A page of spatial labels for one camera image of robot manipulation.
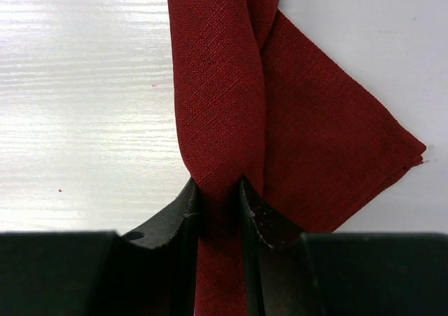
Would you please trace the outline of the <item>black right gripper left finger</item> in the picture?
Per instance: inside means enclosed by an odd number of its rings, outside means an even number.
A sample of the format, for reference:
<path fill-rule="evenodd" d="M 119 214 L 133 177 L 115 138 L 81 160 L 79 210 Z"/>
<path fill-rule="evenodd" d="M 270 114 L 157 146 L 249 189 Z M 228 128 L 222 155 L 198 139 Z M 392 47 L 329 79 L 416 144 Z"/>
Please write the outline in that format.
<path fill-rule="evenodd" d="M 95 315 L 193 315 L 201 220 L 197 184 L 115 237 L 94 297 Z"/>

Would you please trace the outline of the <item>red cloth napkin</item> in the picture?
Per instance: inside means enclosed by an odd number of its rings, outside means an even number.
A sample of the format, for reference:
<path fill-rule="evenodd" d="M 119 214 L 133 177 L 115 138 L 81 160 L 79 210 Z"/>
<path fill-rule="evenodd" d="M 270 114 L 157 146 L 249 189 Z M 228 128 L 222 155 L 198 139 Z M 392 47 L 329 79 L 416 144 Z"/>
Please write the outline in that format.
<path fill-rule="evenodd" d="M 168 0 L 178 145 L 202 195 L 197 315 L 245 315 L 238 183 L 331 232 L 425 146 L 281 13 L 279 0 Z"/>

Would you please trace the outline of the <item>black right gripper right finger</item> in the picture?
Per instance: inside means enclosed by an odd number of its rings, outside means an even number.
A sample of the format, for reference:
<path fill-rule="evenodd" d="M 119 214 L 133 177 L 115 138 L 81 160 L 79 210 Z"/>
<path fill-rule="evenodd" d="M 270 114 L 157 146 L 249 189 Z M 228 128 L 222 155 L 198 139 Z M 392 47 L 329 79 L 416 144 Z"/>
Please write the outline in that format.
<path fill-rule="evenodd" d="M 314 315 L 308 274 L 296 249 L 304 229 L 264 201 L 246 177 L 239 182 L 239 216 L 249 315 Z"/>

